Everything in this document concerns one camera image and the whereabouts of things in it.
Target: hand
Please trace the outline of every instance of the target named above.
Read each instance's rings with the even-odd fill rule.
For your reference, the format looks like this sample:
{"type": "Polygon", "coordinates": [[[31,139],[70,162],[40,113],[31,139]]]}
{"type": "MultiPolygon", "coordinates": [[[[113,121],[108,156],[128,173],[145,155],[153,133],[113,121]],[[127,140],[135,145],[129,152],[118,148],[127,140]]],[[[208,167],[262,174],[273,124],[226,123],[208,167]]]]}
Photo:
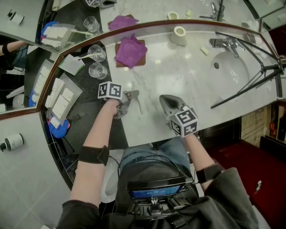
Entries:
{"type": "Polygon", "coordinates": [[[104,106],[109,107],[110,111],[112,112],[112,114],[116,115],[117,114],[117,107],[118,107],[119,104],[120,104],[119,100],[110,98],[110,99],[107,100],[107,102],[105,103],[104,106]]]}

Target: screen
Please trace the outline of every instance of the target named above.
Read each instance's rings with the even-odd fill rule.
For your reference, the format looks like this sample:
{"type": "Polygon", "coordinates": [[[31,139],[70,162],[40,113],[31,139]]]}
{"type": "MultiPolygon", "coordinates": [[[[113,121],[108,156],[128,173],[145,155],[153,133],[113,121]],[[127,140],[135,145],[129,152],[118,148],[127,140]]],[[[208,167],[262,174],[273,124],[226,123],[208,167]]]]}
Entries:
{"type": "Polygon", "coordinates": [[[132,191],[134,198],[148,198],[148,197],[159,197],[165,195],[173,195],[176,194],[181,186],[173,186],[166,188],[158,188],[151,190],[140,190],[140,191],[132,191]]]}

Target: wrist strap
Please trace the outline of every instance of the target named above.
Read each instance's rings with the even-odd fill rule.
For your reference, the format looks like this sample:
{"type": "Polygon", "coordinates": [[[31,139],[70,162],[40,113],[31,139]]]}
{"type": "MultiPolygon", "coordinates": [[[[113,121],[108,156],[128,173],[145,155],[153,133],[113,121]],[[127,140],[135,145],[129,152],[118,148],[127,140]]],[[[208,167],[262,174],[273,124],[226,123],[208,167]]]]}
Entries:
{"type": "Polygon", "coordinates": [[[83,146],[79,154],[79,161],[91,164],[104,164],[106,166],[108,156],[109,149],[106,145],[103,148],[83,146]]]}
{"type": "Polygon", "coordinates": [[[216,163],[200,171],[197,171],[198,182],[201,184],[201,183],[213,180],[220,174],[221,174],[220,167],[216,163]]]}
{"type": "Polygon", "coordinates": [[[4,55],[7,55],[7,54],[10,53],[10,52],[8,51],[7,44],[5,44],[5,45],[2,46],[2,52],[4,53],[4,55]]]}

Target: pink cloth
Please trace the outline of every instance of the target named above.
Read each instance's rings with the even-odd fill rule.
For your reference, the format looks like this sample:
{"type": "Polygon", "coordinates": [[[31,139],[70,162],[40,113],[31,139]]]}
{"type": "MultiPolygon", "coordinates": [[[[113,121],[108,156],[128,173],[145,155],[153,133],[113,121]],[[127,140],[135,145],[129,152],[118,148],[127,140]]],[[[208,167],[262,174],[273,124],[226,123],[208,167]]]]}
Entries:
{"type": "Polygon", "coordinates": [[[132,18],[118,15],[109,25],[110,30],[117,30],[120,28],[128,27],[131,25],[135,25],[139,20],[132,18]]]}
{"type": "Polygon", "coordinates": [[[132,35],[131,38],[124,38],[121,41],[115,59],[129,68],[133,68],[146,54],[147,50],[146,46],[132,35]]]}

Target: white bottle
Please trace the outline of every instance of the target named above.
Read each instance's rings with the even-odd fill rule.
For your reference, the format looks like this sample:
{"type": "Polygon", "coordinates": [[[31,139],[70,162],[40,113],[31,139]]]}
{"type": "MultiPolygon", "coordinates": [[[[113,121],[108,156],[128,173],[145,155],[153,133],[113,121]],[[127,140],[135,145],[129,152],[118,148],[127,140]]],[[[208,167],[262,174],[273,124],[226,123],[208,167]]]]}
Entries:
{"type": "Polygon", "coordinates": [[[24,138],[22,134],[15,134],[12,136],[9,136],[8,138],[5,138],[4,143],[0,144],[0,150],[3,152],[3,150],[14,150],[16,148],[19,148],[24,144],[24,138]]]}
{"type": "Polygon", "coordinates": [[[12,10],[10,10],[10,12],[8,13],[9,21],[12,21],[17,25],[19,25],[24,20],[24,16],[18,14],[17,12],[11,12],[11,11],[12,10]]]}

